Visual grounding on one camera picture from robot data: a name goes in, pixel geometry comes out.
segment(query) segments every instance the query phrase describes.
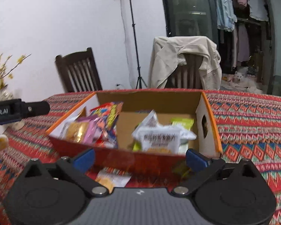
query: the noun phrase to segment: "table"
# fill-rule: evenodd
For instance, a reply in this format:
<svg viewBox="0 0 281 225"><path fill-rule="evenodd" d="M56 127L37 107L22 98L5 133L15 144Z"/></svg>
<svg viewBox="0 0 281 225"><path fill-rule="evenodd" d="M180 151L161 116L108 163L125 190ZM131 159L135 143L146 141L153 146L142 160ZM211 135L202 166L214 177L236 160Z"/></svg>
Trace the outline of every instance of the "table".
<svg viewBox="0 0 281 225"><path fill-rule="evenodd" d="M10 147L0 152L0 223L10 224L2 200L30 158L54 162L59 156L45 136L58 118L89 93L66 93L46 99L46 116L25 120L19 131L8 128ZM226 162L251 159L277 200L271 224L281 224L281 97L231 91L206 91L222 140Z"/></svg>

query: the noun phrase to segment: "light blue shirt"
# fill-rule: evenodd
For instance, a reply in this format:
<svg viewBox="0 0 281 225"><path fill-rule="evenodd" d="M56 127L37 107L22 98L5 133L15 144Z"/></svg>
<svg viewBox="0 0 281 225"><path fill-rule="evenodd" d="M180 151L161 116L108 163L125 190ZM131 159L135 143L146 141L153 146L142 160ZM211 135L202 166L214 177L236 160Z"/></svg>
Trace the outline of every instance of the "light blue shirt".
<svg viewBox="0 0 281 225"><path fill-rule="evenodd" d="M215 0L217 11L217 28L232 32L237 22L232 0Z"/></svg>

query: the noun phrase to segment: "gold wrapper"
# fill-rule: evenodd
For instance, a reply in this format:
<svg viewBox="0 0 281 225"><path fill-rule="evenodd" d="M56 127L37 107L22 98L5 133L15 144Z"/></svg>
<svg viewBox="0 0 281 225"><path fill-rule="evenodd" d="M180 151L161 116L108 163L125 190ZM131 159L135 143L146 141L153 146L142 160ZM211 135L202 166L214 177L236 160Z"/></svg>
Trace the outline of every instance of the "gold wrapper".
<svg viewBox="0 0 281 225"><path fill-rule="evenodd" d="M65 139L73 142L81 142L88 128L88 122L73 122L68 127Z"/></svg>
<svg viewBox="0 0 281 225"><path fill-rule="evenodd" d="M81 117L86 117L86 108L85 107L77 115L77 118L81 118Z"/></svg>
<svg viewBox="0 0 281 225"><path fill-rule="evenodd" d="M109 178L96 177L95 181L107 188L109 193L111 193L114 189L114 184Z"/></svg>

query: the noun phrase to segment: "colorful candy wrapper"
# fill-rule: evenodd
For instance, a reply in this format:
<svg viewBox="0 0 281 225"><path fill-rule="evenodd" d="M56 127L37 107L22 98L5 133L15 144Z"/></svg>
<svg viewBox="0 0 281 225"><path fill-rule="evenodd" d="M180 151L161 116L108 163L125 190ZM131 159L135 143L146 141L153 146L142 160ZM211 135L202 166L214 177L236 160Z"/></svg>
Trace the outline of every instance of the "colorful candy wrapper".
<svg viewBox="0 0 281 225"><path fill-rule="evenodd" d="M98 122L99 118L97 115L93 115L93 116L88 116L88 117L81 117L77 119L77 122L88 122L88 128L85 132L84 138L82 140L83 144L87 144L87 145L92 145L94 138L95 138L95 132L97 130L97 122Z"/></svg>
<svg viewBox="0 0 281 225"><path fill-rule="evenodd" d="M85 132L88 128L88 122L72 122L70 123L65 139L68 141L81 143Z"/></svg>
<svg viewBox="0 0 281 225"><path fill-rule="evenodd" d="M108 188L111 193L114 187L123 188L129 182L131 174L113 168L104 168L97 174L96 182Z"/></svg>
<svg viewBox="0 0 281 225"><path fill-rule="evenodd" d="M78 116L75 116L75 117L72 117L72 118L66 120L66 122L63 126L63 129L61 130L61 134L59 136L61 139L64 139L66 137L66 134L67 134L67 131L68 131L68 128L69 128L70 124L72 122L74 122L77 118L78 118Z"/></svg>
<svg viewBox="0 0 281 225"><path fill-rule="evenodd" d="M90 115L98 116L94 139L95 146L117 148L117 135L115 125L122 110L123 102L106 103L90 110Z"/></svg>

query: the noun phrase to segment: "glass door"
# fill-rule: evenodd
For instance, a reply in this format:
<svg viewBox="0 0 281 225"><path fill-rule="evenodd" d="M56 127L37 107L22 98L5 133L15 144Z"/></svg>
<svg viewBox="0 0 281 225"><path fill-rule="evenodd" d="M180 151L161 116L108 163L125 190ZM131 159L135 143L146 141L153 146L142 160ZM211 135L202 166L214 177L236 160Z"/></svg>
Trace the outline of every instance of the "glass door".
<svg viewBox="0 0 281 225"><path fill-rule="evenodd" d="M207 36L217 43L214 0L163 0L167 35Z"/></svg>

